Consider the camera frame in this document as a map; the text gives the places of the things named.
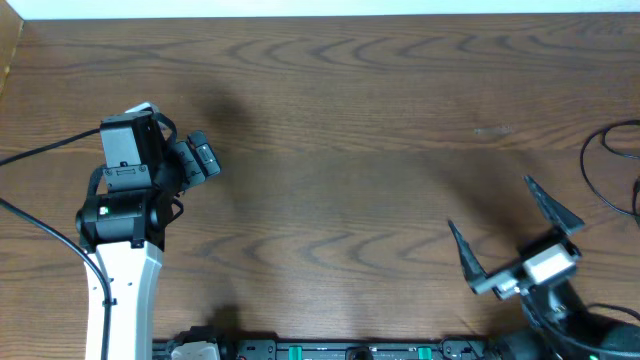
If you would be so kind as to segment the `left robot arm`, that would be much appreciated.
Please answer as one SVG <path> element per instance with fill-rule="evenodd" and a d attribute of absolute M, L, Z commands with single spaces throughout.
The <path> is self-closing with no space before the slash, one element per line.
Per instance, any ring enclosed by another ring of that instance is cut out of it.
<path fill-rule="evenodd" d="M 220 172 L 205 134 L 177 140 L 173 122 L 142 103 L 99 128 L 105 165 L 91 175 L 76 214 L 86 267 L 88 359 L 149 359 L 165 229 L 183 212 L 180 193 Z"/>

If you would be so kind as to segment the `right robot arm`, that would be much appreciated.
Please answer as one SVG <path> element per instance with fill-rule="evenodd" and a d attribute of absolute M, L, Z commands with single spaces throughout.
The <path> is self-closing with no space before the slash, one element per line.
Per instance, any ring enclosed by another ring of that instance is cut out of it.
<path fill-rule="evenodd" d="M 570 283 L 582 254 L 570 241 L 584 221 L 530 176 L 525 182 L 551 228 L 519 250 L 519 257 L 488 273 L 456 225 L 462 273 L 476 295 L 519 296 L 529 326 L 486 343 L 483 359 L 637 359 L 639 327 L 596 314 Z"/>

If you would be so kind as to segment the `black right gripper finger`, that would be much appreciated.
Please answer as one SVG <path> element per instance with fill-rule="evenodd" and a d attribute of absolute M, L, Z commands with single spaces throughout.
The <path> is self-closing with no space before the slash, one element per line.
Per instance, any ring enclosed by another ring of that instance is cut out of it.
<path fill-rule="evenodd" d="M 452 220 L 448 221 L 448 226 L 457 245 L 465 281 L 474 293 L 484 293 L 488 291 L 487 273 L 473 254 L 469 243 L 463 238 Z"/>
<path fill-rule="evenodd" d="M 544 218 L 552 226 L 566 235 L 573 235 L 584 227 L 581 218 L 551 197 L 531 176 L 525 176 L 524 181 Z"/>

